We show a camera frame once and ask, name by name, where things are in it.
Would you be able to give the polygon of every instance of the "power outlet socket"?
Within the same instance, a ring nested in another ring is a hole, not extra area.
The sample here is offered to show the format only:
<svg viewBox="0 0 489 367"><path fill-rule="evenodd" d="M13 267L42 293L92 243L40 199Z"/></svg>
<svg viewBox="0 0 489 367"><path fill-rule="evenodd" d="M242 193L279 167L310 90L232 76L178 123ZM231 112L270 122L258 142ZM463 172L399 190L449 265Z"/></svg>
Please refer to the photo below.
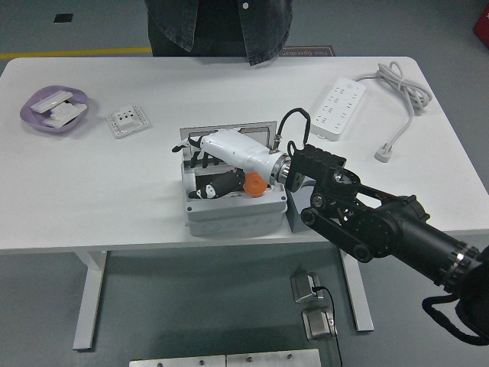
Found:
<svg viewBox="0 0 489 367"><path fill-rule="evenodd" d="M340 139L365 92L365 85L338 78L311 121L311 132L320 138Z"/></svg>

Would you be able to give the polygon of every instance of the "person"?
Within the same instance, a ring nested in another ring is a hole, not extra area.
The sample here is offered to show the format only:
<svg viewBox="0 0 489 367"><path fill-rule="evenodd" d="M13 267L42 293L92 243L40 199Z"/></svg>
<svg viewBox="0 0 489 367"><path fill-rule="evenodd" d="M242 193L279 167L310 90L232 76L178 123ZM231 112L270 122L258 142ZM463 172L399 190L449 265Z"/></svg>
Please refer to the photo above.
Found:
<svg viewBox="0 0 489 367"><path fill-rule="evenodd" d="M145 0L153 56L275 58L292 22L292 0Z"/></svg>

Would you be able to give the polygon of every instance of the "charging socket box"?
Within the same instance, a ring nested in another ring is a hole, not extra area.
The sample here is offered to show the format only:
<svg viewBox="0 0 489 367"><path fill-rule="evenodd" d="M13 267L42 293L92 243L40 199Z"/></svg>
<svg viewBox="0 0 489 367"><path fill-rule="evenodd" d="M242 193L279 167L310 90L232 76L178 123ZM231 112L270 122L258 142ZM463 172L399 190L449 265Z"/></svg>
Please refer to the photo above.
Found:
<svg viewBox="0 0 489 367"><path fill-rule="evenodd" d="M240 128L240 133L253 138L266 147L271 146L276 122L255 122L244 125L220 125L200 128L181 128L182 140L211 134L223 128ZM287 211L287 194L283 184L268 186L258 197L244 191L233 191L218 199L190 199L189 193L197 190L214 177L232 170L234 167L220 161L211 162L206 168L197 160L190 167L190 160L196 152L193 146L182 150L182 181L185 191L184 208L187 225L192 235L205 235L219 232L243 231L264 227L275 227L282 223Z"/></svg>

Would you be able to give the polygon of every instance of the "black robotic arm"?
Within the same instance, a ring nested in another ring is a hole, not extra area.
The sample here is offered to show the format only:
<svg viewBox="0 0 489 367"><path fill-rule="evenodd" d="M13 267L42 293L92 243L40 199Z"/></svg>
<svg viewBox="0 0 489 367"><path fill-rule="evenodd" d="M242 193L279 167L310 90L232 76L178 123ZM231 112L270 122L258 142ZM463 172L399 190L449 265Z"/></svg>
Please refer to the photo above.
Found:
<svg viewBox="0 0 489 367"><path fill-rule="evenodd" d="M361 262L393 255L441 285L447 296L423 301L423 309L458 339L489 345L489 247L480 253L426 224L429 215L415 196L394 196L361 184L345 169L344 158L312 145L295 150L285 181L296 191L304 176L316 180L311 207L301 213L308 227ZM380 201L372 208L358 194ZM460 320L474 331L457 329L434 304L458 300Z"/></svg>

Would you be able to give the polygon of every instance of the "yellow floor line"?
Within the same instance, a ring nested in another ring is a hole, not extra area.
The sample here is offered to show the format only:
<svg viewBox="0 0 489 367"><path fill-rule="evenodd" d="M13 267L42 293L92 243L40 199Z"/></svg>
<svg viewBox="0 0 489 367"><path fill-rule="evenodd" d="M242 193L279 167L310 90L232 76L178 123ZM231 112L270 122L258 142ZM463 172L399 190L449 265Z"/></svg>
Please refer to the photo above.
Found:
<svg viewBox="0 0 489 367"><path fill-rule="evenodd" d="M43 51L43 52L22 52L22 53L15 53L15 54L0 54L0 59L16 59L18 57L63 57L63 56L90 56L90 55L115 55L115 54L146 54L150 52L151 52L151 47L106 48L100 50Z"/></svg>

